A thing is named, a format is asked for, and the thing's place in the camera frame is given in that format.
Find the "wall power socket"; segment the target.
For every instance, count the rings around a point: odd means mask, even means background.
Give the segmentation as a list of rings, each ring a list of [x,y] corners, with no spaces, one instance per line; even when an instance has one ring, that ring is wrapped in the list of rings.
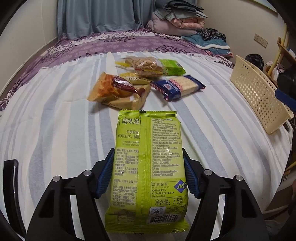
[[[255,40],[255,42],[262,45],[264,48],[266,48],[267,45],[268,45],[268,41],[266,39],[264,39],[263,37],[261,37],[260,35],[258,35],[258,34],[254,35],[254,40]]]

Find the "blue saltine cracker pack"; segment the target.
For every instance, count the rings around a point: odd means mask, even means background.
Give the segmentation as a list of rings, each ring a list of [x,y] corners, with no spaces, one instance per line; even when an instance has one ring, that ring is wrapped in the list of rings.
[[[205,85],[191,75],[176,76],[158,80],[151,86],[163,94],[166,101],[179,99],[196,91],[205,89]]]

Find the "stack of folded quilts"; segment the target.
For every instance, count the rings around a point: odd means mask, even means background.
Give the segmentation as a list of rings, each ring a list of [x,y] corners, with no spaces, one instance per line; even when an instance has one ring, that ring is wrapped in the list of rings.
[[[157,34],[189,37],[205,27],[204,9],[190,1],[156,1],[147,28]]]

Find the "purple floral bed sheet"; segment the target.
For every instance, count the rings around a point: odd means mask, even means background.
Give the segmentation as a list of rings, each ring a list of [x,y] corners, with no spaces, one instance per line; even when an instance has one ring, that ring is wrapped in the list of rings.
[[[68,61],[87,56],[117,52],[173,52],[201,54],[214,57],[215,61],[234,68],[234,64],[223,56],[215,55],[177,36],[154,33],[146,28],[131,31],[95,33],[75,40],[63,36],[52,47],[37,57],[14,83],[6,97],[1,98],[1,111],[15,92],[38,73],[43,67],[54,67]]]

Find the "bamboo wooden shelf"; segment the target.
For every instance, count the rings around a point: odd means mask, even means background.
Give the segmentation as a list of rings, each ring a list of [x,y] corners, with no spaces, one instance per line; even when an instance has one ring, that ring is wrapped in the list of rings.
[[[273,64],[271,66],[267,66],[266,76],[273,82],[273,84],[278,87],[277,81],[272,77],[272,72],[276,68],[277,64],[281,64],[283,59],[286,59],[291,65],[295,64],[295,57],[288,51],[287,47],[290,43],[290,31],[288,30],[287,24],[285,23],[283,37],[278,37],[277,46],[278,52],[275,56]]]

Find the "clear bag of crackers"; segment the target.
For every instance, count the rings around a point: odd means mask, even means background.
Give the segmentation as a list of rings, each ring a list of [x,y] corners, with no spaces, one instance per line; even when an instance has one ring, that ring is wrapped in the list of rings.
[[[154,57],[128,56],[125,58],[125,63],[143,76],[162,76],[165,74],[162,63]]]

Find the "striped white blue sheet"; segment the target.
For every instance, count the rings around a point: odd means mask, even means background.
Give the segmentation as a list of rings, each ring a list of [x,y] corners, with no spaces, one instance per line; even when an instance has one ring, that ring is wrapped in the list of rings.
[[[261,210],[272,201],[292,149],[292,131],[267,134],[231,82],[232,69],[200,54],[146,53],[177,61],[206,87],[177,101],[151,90],[144,110],[173,110],[189,156],[219,176],[241,175]],[[18,199],[25,227],[53,177],[71,178],[115,146],[118,110],[87,97],[102,72],[122,72],[126,53],[84,57],[42,68],[1,114],[1,162],[18,161]]]

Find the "yellow bibizan biscuit packet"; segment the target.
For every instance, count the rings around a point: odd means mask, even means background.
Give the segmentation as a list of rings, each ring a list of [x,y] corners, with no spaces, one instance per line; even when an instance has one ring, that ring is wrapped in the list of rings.
[[[146,85],[151,83],[151,79],[147,77],[139,76],[138,74],[134,72],[126,72],[119,74],[120,77],[126,79],[133,85]]]

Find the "framed wall picture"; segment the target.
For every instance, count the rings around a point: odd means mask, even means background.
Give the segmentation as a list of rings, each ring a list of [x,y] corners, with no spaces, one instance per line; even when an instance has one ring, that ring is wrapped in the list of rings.
[[[275,7],[268,0],[250,0],[255,5],[272,13],[278,13]]]

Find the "blue folded blanket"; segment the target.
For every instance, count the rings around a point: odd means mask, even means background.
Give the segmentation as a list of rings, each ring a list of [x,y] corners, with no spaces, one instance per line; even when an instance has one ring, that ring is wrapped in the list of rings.
[[[228,44],[221,38],[204,40],[201,35],[191,35],[189,37],[182,36],[184,41],[190,42],[200,49],[210,51],[212,54],[220,55],[225,58],[233,57],[233,53],[230,50]]]

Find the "blue-grey curtain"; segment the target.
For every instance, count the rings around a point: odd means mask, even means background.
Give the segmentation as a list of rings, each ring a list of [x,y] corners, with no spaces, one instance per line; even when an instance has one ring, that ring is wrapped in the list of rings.
[[[147,24],[155,9],[155,1],[58,1],[58,39],[73,40],[91,33],[138,30]]]

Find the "tan waffle snack bag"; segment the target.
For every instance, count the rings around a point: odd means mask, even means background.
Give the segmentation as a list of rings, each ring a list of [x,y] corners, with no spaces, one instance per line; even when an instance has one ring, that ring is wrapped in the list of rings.
[[[117,109],[140,110],[150,90],[149,84],[133,85],[121,76],[102,72],[87,100]]]

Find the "leopard print cloth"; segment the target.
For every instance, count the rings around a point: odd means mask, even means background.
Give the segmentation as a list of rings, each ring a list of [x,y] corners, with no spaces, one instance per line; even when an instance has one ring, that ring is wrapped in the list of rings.
[[[225,34],[213,28],[203,28],[198,32],[198,34],[202,37],[204,41],[210,41],[212,39],[221,39],[224,42],[227,41]]]

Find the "black backpack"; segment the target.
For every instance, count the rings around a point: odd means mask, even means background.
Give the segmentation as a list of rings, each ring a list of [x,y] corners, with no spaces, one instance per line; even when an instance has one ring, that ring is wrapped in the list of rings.
[[[264,60],[259,54],[248,54],[245,57],[245,60],[255,65],[258,69],[263,71],[264,68]]]

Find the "large green seaweed snack bag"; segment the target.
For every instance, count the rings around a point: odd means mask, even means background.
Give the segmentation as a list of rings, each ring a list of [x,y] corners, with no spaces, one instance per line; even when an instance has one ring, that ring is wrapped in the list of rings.
[[[175,111],[121,110],[105,214],[108,232],[184,232],[188,189]]]

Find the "small green wafer pack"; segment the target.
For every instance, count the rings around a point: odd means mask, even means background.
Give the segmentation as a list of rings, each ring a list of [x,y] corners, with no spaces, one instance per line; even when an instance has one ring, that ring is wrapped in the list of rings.
[[[163,73],[166,76],[181,76],[186,73],[184,68],[176,61],[169,59],[160,59],[163,66]]]

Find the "clear yellow pastry packet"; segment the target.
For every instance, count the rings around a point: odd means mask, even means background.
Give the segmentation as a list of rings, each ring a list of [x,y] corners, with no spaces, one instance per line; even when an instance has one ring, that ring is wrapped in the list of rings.
[[[116,67],[123,69],[132,68],[132,65],[126,61],[116,61],[115,65]]]

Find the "cream perforated plastic basket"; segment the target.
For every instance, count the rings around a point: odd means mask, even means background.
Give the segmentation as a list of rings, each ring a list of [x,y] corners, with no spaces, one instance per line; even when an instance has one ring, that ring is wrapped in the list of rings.
[[[236,56],[231,82],[247,100],[267,134],[294,117],[291,109],[275,97],[273,82],[255,65]]]

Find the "pink cloth on shelf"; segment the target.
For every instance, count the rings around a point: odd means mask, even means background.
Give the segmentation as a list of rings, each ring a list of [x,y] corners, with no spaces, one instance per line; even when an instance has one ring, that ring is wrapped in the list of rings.
[[[273,61],[269,61],[269,62],[267,62],[267,63],[265,64],[265,66],[266,66],[266,69],[265,69],[265,70],[266,70],[266,73],[269,72],[269,68],[271,68],[272,65],[273,65]],[[283,65],[280,64],[280,63],[277,63],[277,64],[275,65],[275,68],[274,68],[273,71],[271,72],[271,78],[272,78],[275,82],[277,82],[279,74],[280,74],[280,73],[284,73],[284,71],[285,71],[285,66],[283,66]]]

